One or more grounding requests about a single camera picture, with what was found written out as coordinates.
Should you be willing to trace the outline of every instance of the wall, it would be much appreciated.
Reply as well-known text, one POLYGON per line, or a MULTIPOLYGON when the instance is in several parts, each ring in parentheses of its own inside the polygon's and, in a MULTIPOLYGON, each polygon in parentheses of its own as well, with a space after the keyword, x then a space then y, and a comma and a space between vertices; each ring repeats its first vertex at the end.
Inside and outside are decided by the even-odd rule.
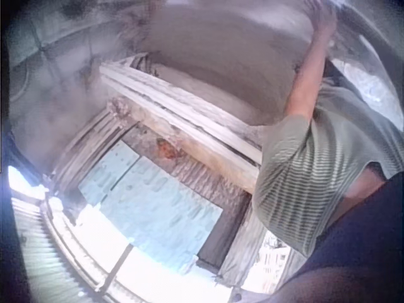
MULTIPOLYGON (((371 14, 366 1, 353 2, 366 18, 373 15, 370 20, 382 34, 398 33, 388 38, 400 41, 400 14, 391 13, 390 6, 380 6, 380 12, 371 14)), ((260 111, 251 111, 250 116, 242 110, 232 113, 247 116, 245 122, 272 124, 282 118, 296 67, 311 39, 307 10, 299 0, 170 0, 155 15, 144 50, 157 52, 153 62, 221 88, 243 101, 244 107, 260 111)), ((391 44, 401 49, 400 43, 391 44)), ((329 53, 331 59, 353 64, 389 83, 377 55, 342 20, 329 53)), ((233 105, 236 110, 239 103, 233 105)))
POLYGON ((62 149, 105 107, 98 64, 133 53, 119 36, 124 24, 117 14, 136 2, 31 1, 11 24, 10 120, 17 147, 39 171, 50 172, 62 149))

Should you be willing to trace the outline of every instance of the dark clothing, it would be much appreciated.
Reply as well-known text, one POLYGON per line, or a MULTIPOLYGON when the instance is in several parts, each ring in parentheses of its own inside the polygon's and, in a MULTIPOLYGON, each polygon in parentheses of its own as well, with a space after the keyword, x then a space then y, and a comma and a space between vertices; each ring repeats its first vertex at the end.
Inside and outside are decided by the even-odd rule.
POLYGON ((318 238, 311 257, 289 281, 320 268, 368 268, 383 277, 380 287, 388 287, 398 302, 404 270, 403 176, 403 172, 395 175, 336 221, 318 238))

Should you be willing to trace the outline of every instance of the wooden plank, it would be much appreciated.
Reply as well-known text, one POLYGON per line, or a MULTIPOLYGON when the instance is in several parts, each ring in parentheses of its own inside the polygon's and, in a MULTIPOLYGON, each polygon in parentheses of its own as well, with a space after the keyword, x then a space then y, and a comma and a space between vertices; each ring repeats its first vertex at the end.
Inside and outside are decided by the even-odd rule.
POLYGON ((222 178, 210 201, 223 209, 198 257, 220 269, 230 251, 251 201, 251 195, 222 178))
POLYGON ((111 115, 105 116, 96 126, 94 126, 93 129, 89 130, 89 132, 86 132, 84 137, 81 137, 77 141, 77 144, 75 144, 75 146, 71 149, 71 155, 68 158, 67 162, 61 165, 60 171, 57 171, 56 175, 54 176, 54 182, 56 184, 62 183, 63 180, 66 178, 66 174, 68 175, 69 169, 75 167, 74 163, 77 161, 79 162, 81 161, 80 157, 83 156, 86 148, 88 148, 89 146, 93 146, 93 142, 95 142, 95 144, 99 144, 100 142, 102 142, 100 136, 98 135, 98 132, 101 129, 105 128, 105 125, 108 125, 111 122, 112 122, 112 116, 111 115))
POLYGON ((75 186, 78 186, 80 181, 84 179, 90 169, 101 159, 101 157, 111 148, 112 145, 114 145, 120 138, 122 138, 125 132, 125 129, 116 129, 114 133, 112 133, 111 136, 105 140, 105 143, 100 145, 99 150, 93 155, 93 157, 89 161, 87 161, 82 169, 78 171, 78 173, 75 175, 74 179, 70 183, 69 187, 73 188, 75 186))
POLYGON ((261 164, 260 142, 256 142, 250 136, 240 135, 250 126, 224 110, 164 80, 133 68, 103 64, 100 72, 189 121, 255 163, 261 164))
POLYGON ((74 159, 74 156, 76 156, 76 153, 78 150, 81 148, 85 148, 87 145, 87 141, 91 140, 93 138, 92 134, 98 133, 101 129, 103 129, 106 125, 110 124, 112 122, 113 116, 107 112, 106 109, 101 111, 101 113, 93 120, 90 121, 70 142, 68 152, 70 153, 68 157, 68 161, 72 161, 74 159))
MULTIPOLYGON (((106 134, 105 136, 108 138, 111 134, 116 131, 114 128, 107 128, 105 130, 106 134)), ((94 154, 94 152, 97 150, 99 144, 96 145, 86 145, 85 150, 81 151, 80 153, 77 154, 77 157, 73 161, 73 163, 70 163, 68 169, 66 170, 66 173, 63 175, 62 181, 59 183, 59 189, 62 191, 65 191, 67 189, 67 185, 73 180, 75 174, 83 168, 83 164, 86 163, 94 154)))
POLYGON ((216 281, 227 286, 242 287, 258 255, 265 233, 266 228, 258 220, 250 204, 216 281))
POLYGON ((217 206, 223 208, 221 203, 215 203, 211 199, 217 190, 218 185, 221 182, 225 182, 223 177, 217 172, 212 171, 203 163, 195 160, 189 155, 186 155, 183 161, 179 162, 175 167, 172 175, 187 187, 204 196, 217 206))
POLYGON ((100 121, 102 121, 108 115, 107 109, 101 110, 74 138, 69 142, 69 144, 64 148, 62 155, 58 158, 56 164, 54 165, 54 170, 52 175, 56 174, 58 170, 61 169, 66 163, 66 158, 71 153, 71 149, 78 144, 80 139, 84 137, 89 131, 91 131, 100 121))
POLYGON ((135 121, 142 121, 175 146, 182 148, 196 160, 204 163, 210 169, 233 181, 234 184, 253 193, 258 177, 258 168, 248 159, 229 149, 227 145, 201 132, 181 117, 167 112, 163 107, 154 104, 139 93, 136 93, 121 84, 102 77, 104 83, 117 90, 127 98, 121 102, 131 107, 131 117, 135 121))
POLYGON ((132 251, 132 249, 133 245, 130 243, 128 244, 128 246, 125 247, 124 252, 121 254, 117 263, 115 264, 111 272, 108 274, 107 278, 104 281, 104 284, 100 287, 99 291, 100 294, 103 295, 104 293, 106 293, 107 289, 110 287, 112 281, 114 281, 116 274, 121 269, 122 264, 124 264, 126 258, 129 256, 129 253, 132 251))

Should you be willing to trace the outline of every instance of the green striped t-shirt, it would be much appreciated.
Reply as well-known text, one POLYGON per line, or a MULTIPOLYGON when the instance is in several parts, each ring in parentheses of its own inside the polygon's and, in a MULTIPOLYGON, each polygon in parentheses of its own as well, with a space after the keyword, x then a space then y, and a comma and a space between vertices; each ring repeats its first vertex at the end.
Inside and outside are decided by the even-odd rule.
POLYGON ((265 227, 308 257, 348 187, 370 162, 404 170, 404 137, 354 92, 323 83, 309 122, 268 128, 252 205, 265 227))

